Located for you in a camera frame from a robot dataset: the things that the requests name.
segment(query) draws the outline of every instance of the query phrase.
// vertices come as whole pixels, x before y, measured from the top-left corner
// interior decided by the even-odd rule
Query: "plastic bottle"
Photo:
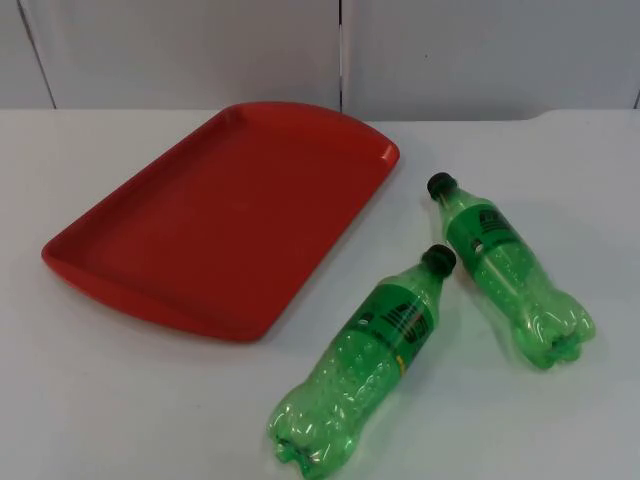
[[[455,262],[450,249],[434,245],[418,265],[376,286],[273,412],[268,434],[280,461],[295,460],[306,479],[344,465],[367,418],[436,327],[442,282]]]
[[[510,319],[519,350],[536,367],[580,357],[595,335],[584,307],[558,290],[497,207],[458,187],[447,173],[427,184],[440,206],[443,235],[491,301]]]

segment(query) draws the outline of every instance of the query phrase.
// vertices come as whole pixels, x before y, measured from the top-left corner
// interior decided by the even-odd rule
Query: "green bottle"
[[[443,280],[456,262],[434,245],[418,265],[382,280],[268,425],[275,454],[306,479],[346,463],[369,416],[396,386],[438,323]]]
[[[476,284],[511,321],[519,350],[536,367],[580,357],[595,335],[584,307],[556,289],[531,249],[489,200],[458,188],[449,174],[427,184],[440,206],[444,238]]]

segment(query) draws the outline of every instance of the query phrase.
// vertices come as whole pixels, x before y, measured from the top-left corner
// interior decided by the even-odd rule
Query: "white wall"
[[[0,108],[48,108],[51,99],[15,0],[0,0]]]
[[[337,0],[23,0],[61,108],[339,104]]]
[[[343,0],[344,108],[365,119],[509,119],[631,108],[638,0]]]

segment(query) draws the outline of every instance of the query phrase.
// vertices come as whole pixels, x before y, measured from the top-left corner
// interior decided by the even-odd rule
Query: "bottle cap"
[[[436,275],[446,278],[456,266],[456,255],[450,248],[436,244],[422,254],[420,261]]]
[[[427,182],[427,191],[434,200],[436,197],[447,190],[451,190],[458,186],[458,182],[451,175],[445,172],[436,173]]]

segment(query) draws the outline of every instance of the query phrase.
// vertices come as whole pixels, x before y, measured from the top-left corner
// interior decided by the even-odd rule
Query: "red tray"
[[[398,157],[386,137],[331,110],[232,106],[58,234],[42,256],[122,312],[255,340]]]

